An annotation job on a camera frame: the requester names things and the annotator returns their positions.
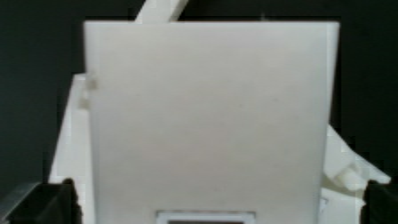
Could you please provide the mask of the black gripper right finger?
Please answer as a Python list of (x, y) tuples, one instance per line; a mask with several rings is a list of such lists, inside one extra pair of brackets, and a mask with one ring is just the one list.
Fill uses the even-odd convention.
[(367, 224), (398, 224), (398, 181), (368, 185)]

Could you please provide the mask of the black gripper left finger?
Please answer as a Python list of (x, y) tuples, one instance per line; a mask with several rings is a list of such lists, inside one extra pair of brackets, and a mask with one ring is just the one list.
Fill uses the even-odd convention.
[(29, 183), (0, 201), (0, 224), (81, 224), (75, 181)]

